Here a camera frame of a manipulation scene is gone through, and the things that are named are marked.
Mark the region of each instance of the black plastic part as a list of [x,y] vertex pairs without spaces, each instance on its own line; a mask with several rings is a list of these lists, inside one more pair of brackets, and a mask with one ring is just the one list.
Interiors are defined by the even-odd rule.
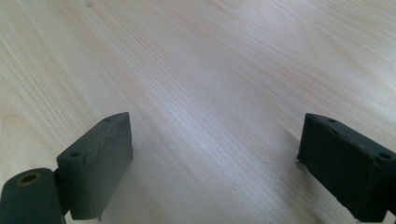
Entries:
[[396,154],[343,123],[306,114],[297,159],[359,221],[394,211]]
[[39,168],[15,175],[4,185],[1,196],[1,224],[65,223],[49,169]]
[[133,158],[128,113],[103,119],[57,157],[59,168],[40,168],[8,180],[0,223],[65,223],[100,217]]

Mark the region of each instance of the wooden table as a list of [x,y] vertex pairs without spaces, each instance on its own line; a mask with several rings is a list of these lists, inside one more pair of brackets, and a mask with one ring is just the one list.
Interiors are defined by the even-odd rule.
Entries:
[[55,169],[127,111],[135,157],[101,223],[356,223],[296,155],[307,112],[396,148],[395,15],[395,1],[1,1],[0,183]]

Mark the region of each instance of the screw hole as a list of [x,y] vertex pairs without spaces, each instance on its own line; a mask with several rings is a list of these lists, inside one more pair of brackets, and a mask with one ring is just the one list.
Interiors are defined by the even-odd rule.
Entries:
[[385,153],[379,153],[379,157],[387,160],[391,159],[391,156]]
[[72,152],[70,154],[70,157],[73,157],[73,158],[78,157],[78,156],[79,156],[79,152]]
[[17,185],[20,187],[35,183],[41,177],[40,173],[27,174],[18,179]]

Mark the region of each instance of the wooden surface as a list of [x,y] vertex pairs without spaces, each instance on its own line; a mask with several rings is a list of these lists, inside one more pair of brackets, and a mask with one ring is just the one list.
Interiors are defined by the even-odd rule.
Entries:
[[55,169],[128,111],[135,157],[101,223],[356,223],[295,158],[306,112],[396,149],[395,15],[395,1],[1,1],[0,183]]

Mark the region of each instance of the wood grain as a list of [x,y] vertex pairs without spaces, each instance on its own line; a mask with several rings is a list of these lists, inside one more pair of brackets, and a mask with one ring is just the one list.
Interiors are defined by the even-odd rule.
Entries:
[[101,223],[356,223],[295,157],[306,112],[396,148],[395,14],[395,1],[1,1],[0,183],[55,169],[128,111],[135,158]]

